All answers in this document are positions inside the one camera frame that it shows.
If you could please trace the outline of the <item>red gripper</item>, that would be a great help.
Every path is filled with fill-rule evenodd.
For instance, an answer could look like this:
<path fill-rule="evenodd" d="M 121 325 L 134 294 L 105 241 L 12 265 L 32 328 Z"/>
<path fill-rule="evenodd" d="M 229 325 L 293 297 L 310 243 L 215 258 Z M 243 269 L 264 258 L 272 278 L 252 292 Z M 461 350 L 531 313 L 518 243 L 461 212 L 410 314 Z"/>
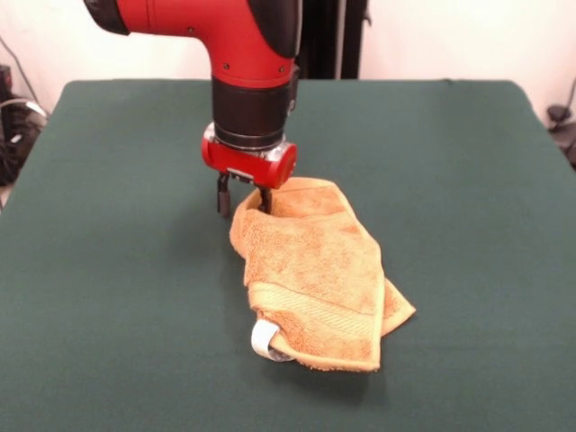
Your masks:
<path fill-rule="evenodd" d="M 280 188 L 292 175 L 297 160 L 297 146 L 283 139 L 269 150 L 240 150 L 226 146 L 216 139 L 214 124 L 210 123 L 202 136 L 204 163 L 220 172 L 217 180 L 217 212 L 222 218 L 230 216 L 230 176 L 259 187 L 258 209 L 270 214 L 273 196 L 270 189 Z"/>

